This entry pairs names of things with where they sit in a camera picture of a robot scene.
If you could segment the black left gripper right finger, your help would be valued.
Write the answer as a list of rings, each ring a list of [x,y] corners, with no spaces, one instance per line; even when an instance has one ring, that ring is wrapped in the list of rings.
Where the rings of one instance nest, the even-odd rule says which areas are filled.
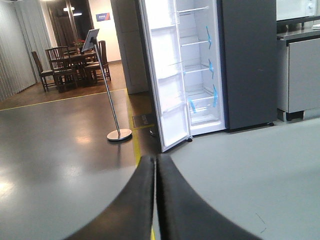
[[[204,201],[165,153],[156,158],[156,204],[163,240],[258,239]]]

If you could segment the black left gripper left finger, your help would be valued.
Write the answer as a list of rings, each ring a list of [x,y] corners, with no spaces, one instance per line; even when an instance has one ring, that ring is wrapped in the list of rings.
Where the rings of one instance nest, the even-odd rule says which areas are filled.
[[[67,240],[150,240],[154,212],[155,160],[140,158],[117,197]]]

